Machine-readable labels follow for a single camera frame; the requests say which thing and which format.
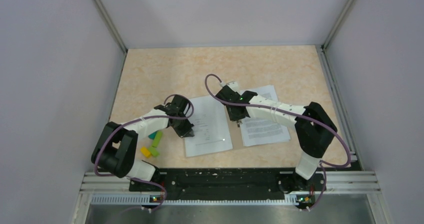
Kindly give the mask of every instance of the black and white robotic arm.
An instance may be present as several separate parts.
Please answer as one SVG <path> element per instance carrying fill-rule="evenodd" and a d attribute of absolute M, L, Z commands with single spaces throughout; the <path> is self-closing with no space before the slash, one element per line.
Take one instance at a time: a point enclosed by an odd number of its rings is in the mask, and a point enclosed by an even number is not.
<path fill-rule="evenodd" d="M 315 173 L 334 135 L 320 125 L 311 123 L 311 121 L 303 118 L 279 112 L 277 109 L 320 121 L 337 132 L 337 128 L 321 105 L 315 102 L 311 102 L 307 106 L 284 104 L 267 99 L 252 91 L 245 91 L 243 94 L 240 94 L 236 81 L 227 84 L 221 82 L 220 85 L 222 89 L 215 97 L 231 103 L 223 103 L 226 106 L 231 121 L 241 121 L 246 117 L 261 118 L 296 131 L 303 152 L 296 166 L 295 173 L 304 180 L 309 180 Z"/>
<path fill-rule="evenodd" d="M 189 105 L 185 97 L 175 95 L 170 103 L 158 105 L 134 121 L 123 124 L 109 122 L 91 155 L 92 163 L 97 162 L 98 167 L 119 178 L 150 181 L 157 168 L 135 159 L 137 141 L 168 127 L 172 127 L 181 138 L 194 136 L 193 125 L 184 114 Z"/>

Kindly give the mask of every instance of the document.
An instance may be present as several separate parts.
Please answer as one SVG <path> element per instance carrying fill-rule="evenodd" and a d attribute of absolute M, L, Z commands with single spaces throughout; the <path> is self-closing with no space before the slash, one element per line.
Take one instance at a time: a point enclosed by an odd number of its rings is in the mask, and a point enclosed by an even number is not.
<path fill-rule="evenodd" d="M 257 92 L 267 99 L 278 101 L 277 93 L 273 85 L 250 89 L 250 91 Z M 240 129 L 242 131 L 241 137 L 244 146 L 263 145 L 290 140 L 290 134 L 287 127 L 276 124 L 270 120 L 245 118 L 242 122 Z"/>
<path fill-rule="evenodd" d="M 184 138 L 186 157 L 231 150 L 233 145 L 224 105 L 211 96 L 190 101 L 195 112 L 188 120 L 194 125 L 195 136 Z"/>

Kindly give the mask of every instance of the white wall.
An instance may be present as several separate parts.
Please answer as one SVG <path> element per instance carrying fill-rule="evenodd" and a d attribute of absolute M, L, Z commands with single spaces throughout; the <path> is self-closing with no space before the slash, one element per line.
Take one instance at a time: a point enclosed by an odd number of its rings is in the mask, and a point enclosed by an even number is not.
<path fill-rule="evenodd" d="M 347 0 L 102 0 L 128 48 L 322 44 Z"/>
<path fill-rule="evenodd" d="M 69 223 L 123 54 L 91 0 L 0 0 L 0 222 Z"/>
<path fill-rule="evenodd" d="M 357 0 L 329 49 L 359 150 L 395 223 L 424 212 L 424 0 Z"/>

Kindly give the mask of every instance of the yellow block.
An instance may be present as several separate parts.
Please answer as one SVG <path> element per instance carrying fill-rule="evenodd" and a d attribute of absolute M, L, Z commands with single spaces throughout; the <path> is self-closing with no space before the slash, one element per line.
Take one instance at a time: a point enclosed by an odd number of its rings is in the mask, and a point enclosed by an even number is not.
<path fill-rule="evenodd" d="M 146 158 L 149 158 L 152 154 L 150 153 L 150 151 L 149 150 L 147 150 L 147 148 L 145 148 L 144 146 L 140 149 L 141 151 L 142 151 L 142 153 L 143 153 L 143 155 L 146 157 Z"/>

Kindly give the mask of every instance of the wooden tabletop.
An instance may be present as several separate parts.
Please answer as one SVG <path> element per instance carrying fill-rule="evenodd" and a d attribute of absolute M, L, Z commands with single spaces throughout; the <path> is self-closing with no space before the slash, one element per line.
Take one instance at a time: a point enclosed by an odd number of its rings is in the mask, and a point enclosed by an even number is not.
<path fill-rule="evenodd" d="M 204 79 L 209 73 L 224 82 L 238 81 L 240 89 L 274 85 L 278 100 L 287 104 L 318 102 L 340 129 L 315 46 L 130 49 L 110 120 L 122 123 L 140 117 L 170 94 L 188 98 L 208 95 Z M 220 89 L 213 78 L 209 86 L 214 93 Z M 296 133 L 289 131 L 289 142 L 187 158 L 184 140 L 168 128 L 163 130 L 158 157 L 146 159 L 139 151 L 150 145 L 148 138 L 139 140 L 136 157 L 163 168 L 294 167 L 301 148 Z M 231 140 L 240 145 L 240 138 Z M 334 139 L 323 159 L 343 164 L 347 158 Z"/>

